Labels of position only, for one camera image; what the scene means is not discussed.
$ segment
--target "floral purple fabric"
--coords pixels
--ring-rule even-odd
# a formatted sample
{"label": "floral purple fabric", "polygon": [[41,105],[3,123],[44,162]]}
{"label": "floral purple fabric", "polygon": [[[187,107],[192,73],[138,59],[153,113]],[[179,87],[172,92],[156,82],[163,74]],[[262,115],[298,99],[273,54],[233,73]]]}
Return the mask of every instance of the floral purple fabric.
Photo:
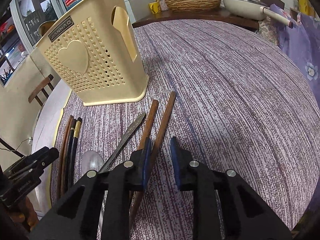
{"label": "floral purple fabric", "polygon": [[299,13],[297,21],[275,4],[270,10],[290,19],[293,29],[277,22],[279,47],[295,63],[306,78],[320,107],[320,21]]}

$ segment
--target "purple striped tablecloth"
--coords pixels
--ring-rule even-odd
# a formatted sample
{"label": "purple striped tablecloth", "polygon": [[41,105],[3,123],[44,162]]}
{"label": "purple striped tablecloth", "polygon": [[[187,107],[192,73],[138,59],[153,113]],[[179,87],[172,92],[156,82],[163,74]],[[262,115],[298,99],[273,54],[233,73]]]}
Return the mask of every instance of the purple striped tablecloth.
{"label": "purple striped tablecloth", "polygon": [[[135,29],[150,76],[140,102],[84,107],[72,93],[60,123],[60,149],[68,117],[82,117],[75,181],[81,157],[111,155],[135,117],[159,108],[154,141],[170,91],[177,92],[161,151],[140,206],[131,239],[191,239],[192,193],[179,192],[170,158],[170,138],[211,169],[234,169],[292,229],[306,209],[319,178],[320,112],[299,69],[261,37],[224,22],[175,20]],[[140,128],[113,166],[128,160]],[[58,161],[52,165],[56,201]]]}

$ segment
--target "jianhao label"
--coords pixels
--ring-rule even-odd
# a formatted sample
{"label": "jianhao label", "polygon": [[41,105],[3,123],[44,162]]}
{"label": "jianhao label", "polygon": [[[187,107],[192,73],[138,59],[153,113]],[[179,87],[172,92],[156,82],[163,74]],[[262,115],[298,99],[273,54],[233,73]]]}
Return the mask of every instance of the jianhao label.
{"label": "jianhao label", "polygon": [[58,27],[56,27],[50,34],[49,39],[53,42],[56,38],[58,38],[66,29],[70,28],[73,25],[73,20],[71,16],[65,19]]}

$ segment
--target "yellow smiley cup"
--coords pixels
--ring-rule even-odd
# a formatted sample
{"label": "yellow smiley cup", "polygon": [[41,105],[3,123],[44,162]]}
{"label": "yellow smiley cup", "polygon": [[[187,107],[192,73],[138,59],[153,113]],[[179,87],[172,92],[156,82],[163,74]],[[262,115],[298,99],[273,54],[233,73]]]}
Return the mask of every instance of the yellow smiley cup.
{"label": "yellow smiley cup", "polygon": [[161,7],[159,2],[149,3],[150,10],[153,14],[161,12]]}

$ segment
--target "silver rivet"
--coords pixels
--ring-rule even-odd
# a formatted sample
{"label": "silver rivet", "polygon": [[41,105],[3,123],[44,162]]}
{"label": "silver rivet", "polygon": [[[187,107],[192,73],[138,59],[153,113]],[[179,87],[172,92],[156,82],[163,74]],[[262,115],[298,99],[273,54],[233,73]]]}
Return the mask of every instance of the silver rivet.
{"label": "silver rivet", "polygon": [[97,175],[97,172],[96,171],[88,171],[87,172],[87,176],[89,177],[89,178],[93,178],[94,176],[96,176]]}
{"label": "silver rivet", "polygon": [[198,166],[199,166],[199,162],[197,162],[197,161],[191,161],[191,162],[189,162],[189,165],[190,165],[191,167],[198,167]]}
{"label": "silver rivet", "polygon": [[133,166],[133,162],[132,161],[126,161],[126,162],[124,162],[124,167],[126,167],[126,168],[130,168],[130,167],[132,167]]}
{"label": "silver rivet", "polygon": [[236,176],[236,172],[234,170],[227,170],[227,175],[229,177],[234,177],[234,176]]}

